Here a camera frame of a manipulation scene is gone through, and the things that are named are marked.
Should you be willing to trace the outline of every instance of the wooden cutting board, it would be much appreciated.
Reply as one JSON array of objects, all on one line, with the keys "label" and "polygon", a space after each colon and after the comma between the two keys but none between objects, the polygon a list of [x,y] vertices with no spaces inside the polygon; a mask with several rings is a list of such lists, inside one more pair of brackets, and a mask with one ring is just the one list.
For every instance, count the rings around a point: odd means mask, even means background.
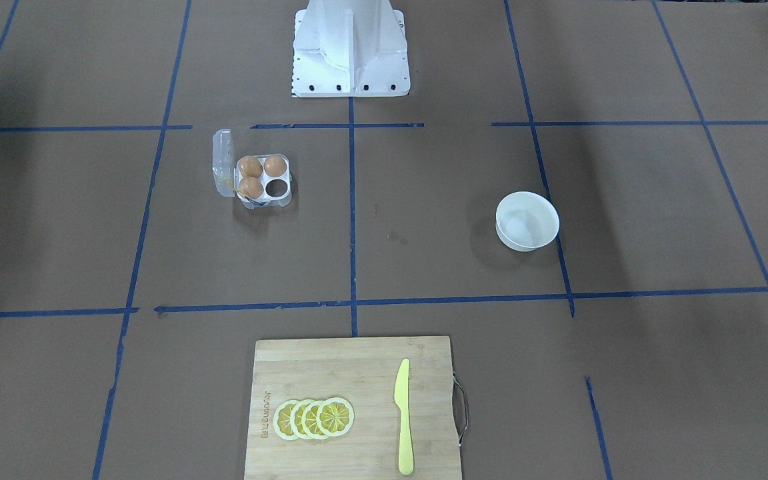
[{"label": "wooden cutting board", "polygon": [[[461,480],[448,337],[257,341],[245,479],[405,478],[397,468],[399,408],[393,402],[404,358],[411,359],[415,468],[409,478]],[[354,407],[354,425],[347,434],[293,441],[275,434],[275,410],[284,401],[333,396]]]}]

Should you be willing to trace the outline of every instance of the white mounting plate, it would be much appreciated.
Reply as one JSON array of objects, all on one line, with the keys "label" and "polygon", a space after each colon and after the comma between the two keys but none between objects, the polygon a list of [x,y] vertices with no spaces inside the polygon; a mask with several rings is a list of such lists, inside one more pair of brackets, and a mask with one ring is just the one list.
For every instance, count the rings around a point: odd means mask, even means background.
[{"label": "white mounting plate", "polygon": [[[296,35],[306,12],[299,10],[295,14]],[[402,35],[405,35],[405,14],[399,10],[393,10],[393,13]],[[381,52],[374,61],[357,68],[355,74],[354,88],[349,88],[351,72],[332,66],[321,53],[296,50],[292,63],[292,96],[403,97],[411,91],[407,52]]]}]

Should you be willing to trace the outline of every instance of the yellow knife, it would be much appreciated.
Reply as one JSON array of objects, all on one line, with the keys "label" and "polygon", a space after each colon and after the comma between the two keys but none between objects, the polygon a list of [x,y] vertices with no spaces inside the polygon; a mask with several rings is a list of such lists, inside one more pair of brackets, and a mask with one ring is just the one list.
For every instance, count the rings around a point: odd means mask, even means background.
[{"label": "yellow knife", "polygon": [[402,422],[399,428],[399,471],[402,475],[414,472],[414,446],[411,443],[411,416],[408,413],[408,376],[411,361],[402,359],[399,373],[396,374],[396,388],[393,390],[393,400],[402,412]]}]

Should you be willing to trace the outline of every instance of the lemon slice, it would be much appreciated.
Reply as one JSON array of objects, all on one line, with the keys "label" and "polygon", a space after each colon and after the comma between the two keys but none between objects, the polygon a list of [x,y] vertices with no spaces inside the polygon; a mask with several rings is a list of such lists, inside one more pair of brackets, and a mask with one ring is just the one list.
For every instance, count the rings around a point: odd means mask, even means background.
[{"label": "lemon slice", "polygon": [[328,437],[345,435],[354,423],[354,409],[348,400],[335,396],[323,400],[316,416],[316,425]]},{"label": "lemon slice", "polygon": [[310,440],[312,438],[310,435],[304,433],[304,409],[312,402],[314,402],[314,400],[309,398],[307,400],[299,401],[292,407],[292,411],[289,413],[289,416],[292,417],[292,423],[289,424],[289,428],[292,429],[292,433],[295,434],[296,437],[301,438],[302,440]]},{"label": "lemon slice", "polygon": [[287,400],[280,404],[275,412],[274,428],[278,437],[283,440],[296,440],[298,435],[292,432],[292,407],[297,404],[297,400]]},{"label": "lemon slice", "polygon": [[320,407],[322,407],[322,401],[311,402],[310,405],[304,407],[304,413],[301,414],[301,426],[304,428],[304,433],[316,440],[328,438],[328,435],[319,429],[319,425],[316,422],[316,416],[319,413]]}]

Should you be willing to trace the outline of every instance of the brown egg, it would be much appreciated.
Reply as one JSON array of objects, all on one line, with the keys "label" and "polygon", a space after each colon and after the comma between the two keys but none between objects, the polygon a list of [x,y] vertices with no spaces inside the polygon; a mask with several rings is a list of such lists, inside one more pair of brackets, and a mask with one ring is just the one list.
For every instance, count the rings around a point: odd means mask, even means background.
[{"label": "brown egg", "polygon": [[263,184],[254,177],[244,177],[239,182],[239,191],[248,198],[260,198],[263,194]]},{"label": "brown egg", "polygon": [[243,177],[254,177],[258,179],[263,174],[263,165],[255,156],[243,156],[239,160],[239,171]]},{"label": "brown egg", "polygon": [[271,177],[280,177],[286,172],[286,160],[280,155],[269,155],[265,159],[265,172]]}]

